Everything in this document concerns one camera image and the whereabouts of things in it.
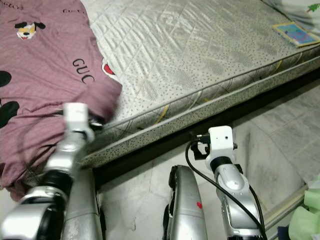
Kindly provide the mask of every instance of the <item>yellow stripe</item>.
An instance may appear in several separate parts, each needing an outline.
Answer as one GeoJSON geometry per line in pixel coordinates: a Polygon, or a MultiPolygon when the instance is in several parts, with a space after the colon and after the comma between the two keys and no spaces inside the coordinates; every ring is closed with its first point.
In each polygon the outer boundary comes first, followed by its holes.
{"type": "Polygon", "coordinates": [[[279,61],[279,63],[278,63],[278,66],[276,66],[275,70],[274,70],[273,73],[271,73],[270,75],[273,75],[273,74],[280,68],[282,62],[283,62],[283,60],[281,59],[281,60],[279,61]]]}
{"type": "Polygon", "coordinates": [[[166,115],[166,113],[167,113],[167,111],[169,109],[169,105],[170,104],[164,106],[164,109],[163,109],[163,111],[161,113],[161,116],[158,118],[158,120],[155,122],[155,124],[158,124],[161,121],[161,119],[164,118],[164,116],[166,115]]]}

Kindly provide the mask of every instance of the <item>white tile floor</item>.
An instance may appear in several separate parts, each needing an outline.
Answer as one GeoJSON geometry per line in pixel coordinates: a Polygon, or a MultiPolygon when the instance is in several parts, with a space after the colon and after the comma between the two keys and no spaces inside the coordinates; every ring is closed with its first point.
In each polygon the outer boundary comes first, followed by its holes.
{"type": "MultiPolygon", "coordinates": [[[[268,212],[320,172],[320,80],[233,123],[236,161],[268,212]]],[[[160,240],[171,167],[186,165],[185,144],[106,183],[108,240],[160,240]]],[[[197,168],[213,177],[202,161],[197,168]]],[[[208,239],[225,239],[216,190],[196,176],[208,239]]],[[[0,191],[0,220],[15,204],[0,191]]]]}

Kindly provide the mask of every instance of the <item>colorful book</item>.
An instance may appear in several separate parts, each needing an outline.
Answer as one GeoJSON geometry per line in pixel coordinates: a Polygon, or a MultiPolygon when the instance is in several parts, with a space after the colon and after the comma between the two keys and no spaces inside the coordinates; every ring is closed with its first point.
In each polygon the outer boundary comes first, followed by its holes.
{"type": "Polygon", "coordinates": [[[320,43],[319,37],[306,32],[295,22],[276,24],[272,28],[297,48],[320,43]]]}

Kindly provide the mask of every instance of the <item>quilted mattress surface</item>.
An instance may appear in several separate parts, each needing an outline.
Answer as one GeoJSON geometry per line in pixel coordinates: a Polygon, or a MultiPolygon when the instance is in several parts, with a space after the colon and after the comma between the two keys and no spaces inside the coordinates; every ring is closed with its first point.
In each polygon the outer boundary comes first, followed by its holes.
{"type": "Polygon", "coordinates": [[[271,26],[259,0],[81,0],[104,60],[123,85],[85,166],[98,167],[320,66],[271,26]]]}

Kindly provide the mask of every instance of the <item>pink t-shirt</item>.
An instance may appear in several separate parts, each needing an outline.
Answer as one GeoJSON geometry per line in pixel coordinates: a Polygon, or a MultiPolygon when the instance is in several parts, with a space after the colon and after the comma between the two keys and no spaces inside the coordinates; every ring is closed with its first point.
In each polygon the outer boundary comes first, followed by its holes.
{"type": "Polygon", "coordinates": [[[62,138],[62,116],[81,102],[107,121],[122,86],[103,57],[80,0],[0,0],[1,187],[24,194],[26,164],[43,165],[62,138]]]}

